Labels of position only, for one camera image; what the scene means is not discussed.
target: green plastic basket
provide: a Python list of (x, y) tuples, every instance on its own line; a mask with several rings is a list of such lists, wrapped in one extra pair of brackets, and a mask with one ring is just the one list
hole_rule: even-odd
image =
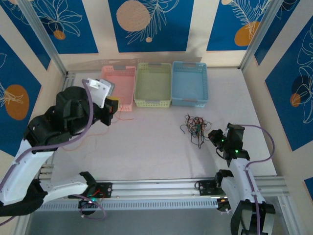
[(172, 65), (139, 63), (135, 103), (138, 107), (169, 108), (172, 100)]

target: pink basket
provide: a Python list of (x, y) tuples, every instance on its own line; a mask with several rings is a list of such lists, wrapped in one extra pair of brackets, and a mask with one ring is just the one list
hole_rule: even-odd
[(131, 112), (135, 88), (136, 67), (104, 66), (101, 78), (115, 84), (112, 96), (119, 98), (119, 111)]

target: blue basket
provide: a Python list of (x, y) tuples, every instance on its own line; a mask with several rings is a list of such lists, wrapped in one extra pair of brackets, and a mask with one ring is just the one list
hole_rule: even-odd
[(204, 107), (208, 99), (206, 64), (173, 62), (172, 105)]

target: plastic basket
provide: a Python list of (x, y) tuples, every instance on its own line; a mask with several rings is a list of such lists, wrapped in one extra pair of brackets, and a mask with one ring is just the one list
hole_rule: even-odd
[(172, 105), (204, 107), (207, 101), (206, 64), (173, 62)]
[(139, 63), (134, 95), (136, 105), (138, 107), (170, 107), (171, 86), (171, 64)]
[(119, 111), (130, 112), (133, 109), (136, 67), (104, 66), (101, 78), (115, 84), (112, 96), (119, 98)]

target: white tabletop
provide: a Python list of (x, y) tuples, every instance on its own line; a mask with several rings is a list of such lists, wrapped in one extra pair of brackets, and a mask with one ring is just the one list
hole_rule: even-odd
[[(99, 78), (100, 72), (76, 74), (74, 85), (82, 86), (84, 78)], [(138, 108), (118, 113), (120, 118), (134, 120), (113, 123), (109, 128), (97, 122), (74, 151), (61, 148), (55, 153), (52, 180), (72, 177), (89, 171), (96, 180), (145, 180), (214, 177), (227, 169), (226, 161), (215, 153), (209, 141), (198, 149), (190, 134), (180, 130), (186, 114), (200, 116), (213, 123), (212, 129), (225, 130), (227, 124), (259, 125), (242, 72), (236, 68), (208, 69), (209, 102), (205, 108), (179, 107)], [(251, 161), (265, 159), (269, 151), (262, 131), (247, 127), (244, 149)], [(74, 149), (81, 141), (66, 146)], [(276, 175), (272, 161), (251, 166), (255, 176)]]

